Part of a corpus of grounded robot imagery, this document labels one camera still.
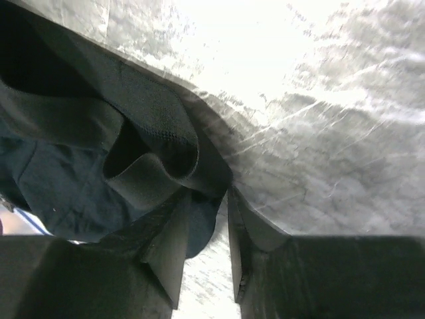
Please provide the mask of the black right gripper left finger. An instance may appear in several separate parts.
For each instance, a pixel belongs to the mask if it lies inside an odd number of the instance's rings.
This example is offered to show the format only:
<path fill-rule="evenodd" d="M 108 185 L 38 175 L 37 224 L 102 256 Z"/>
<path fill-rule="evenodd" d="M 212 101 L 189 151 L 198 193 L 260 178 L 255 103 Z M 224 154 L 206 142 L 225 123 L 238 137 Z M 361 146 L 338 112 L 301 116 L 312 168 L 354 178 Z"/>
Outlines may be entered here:
<path fill-rule="evenodd" d="M 178 191 L 97 243 L 1 238 L 2 318 L 170 318 L 178 307 L 191 194 Z"/>

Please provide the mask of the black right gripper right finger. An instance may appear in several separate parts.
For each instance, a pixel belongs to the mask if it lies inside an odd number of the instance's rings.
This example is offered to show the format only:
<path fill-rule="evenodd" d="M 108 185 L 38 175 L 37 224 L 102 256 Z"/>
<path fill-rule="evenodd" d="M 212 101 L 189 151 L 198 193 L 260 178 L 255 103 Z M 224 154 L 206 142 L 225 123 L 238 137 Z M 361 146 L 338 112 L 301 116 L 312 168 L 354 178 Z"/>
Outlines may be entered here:
<path fill-rule="evenodd" d="M 228 190 L 243 318 L 423 318 L 424 239 L 289 235 Z"/>

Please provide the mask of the black underwear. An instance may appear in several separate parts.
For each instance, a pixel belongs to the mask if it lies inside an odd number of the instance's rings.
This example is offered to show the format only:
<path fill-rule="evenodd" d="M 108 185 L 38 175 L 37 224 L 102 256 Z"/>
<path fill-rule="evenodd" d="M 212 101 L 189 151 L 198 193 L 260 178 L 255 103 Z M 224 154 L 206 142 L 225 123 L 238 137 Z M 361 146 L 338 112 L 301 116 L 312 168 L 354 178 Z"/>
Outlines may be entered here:
<path fill-rule="evenodd" d="M 134 244 L 140 220 L 190 195 L 187 256 L 210 241 L 231 170 L 181 92 L 1 2 L 1 195 L 58 237 Z"/>

